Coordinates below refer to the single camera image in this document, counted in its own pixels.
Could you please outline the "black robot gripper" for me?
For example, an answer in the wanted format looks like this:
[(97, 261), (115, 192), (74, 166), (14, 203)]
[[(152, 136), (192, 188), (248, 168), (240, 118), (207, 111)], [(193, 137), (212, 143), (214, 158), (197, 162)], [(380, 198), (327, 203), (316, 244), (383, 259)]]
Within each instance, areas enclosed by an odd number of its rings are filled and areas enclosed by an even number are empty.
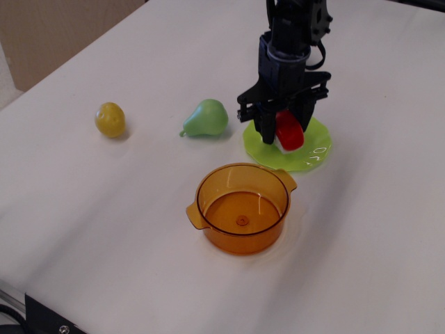
[(289, 36), (264, 33), (259, 39), (258, 81), (237, 97), (238, 119), (254, 121), (265, 144), (275, 140), (276, 115), (289, 108), (306, 132), (316, 102), (327, 97), (331, 74), (320, 71), (321, 60), (308, 65), (312, 45)]

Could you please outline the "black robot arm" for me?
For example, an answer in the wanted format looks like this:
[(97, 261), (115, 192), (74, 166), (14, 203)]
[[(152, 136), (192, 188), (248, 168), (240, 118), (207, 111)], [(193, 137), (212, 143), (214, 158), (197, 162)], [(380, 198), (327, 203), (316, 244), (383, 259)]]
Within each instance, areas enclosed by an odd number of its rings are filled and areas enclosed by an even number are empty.
[(268, 30), (259, 38), (258, 81), (238, 96), (238, 119), (253, 121), (265, 144), (283, 127), (302, 134), (317, 101), (327, 97), (331, 75), (308, 65), (312, 47), (326, 54), (322, 38), (332, 17), (325, 1), (267, 1)]

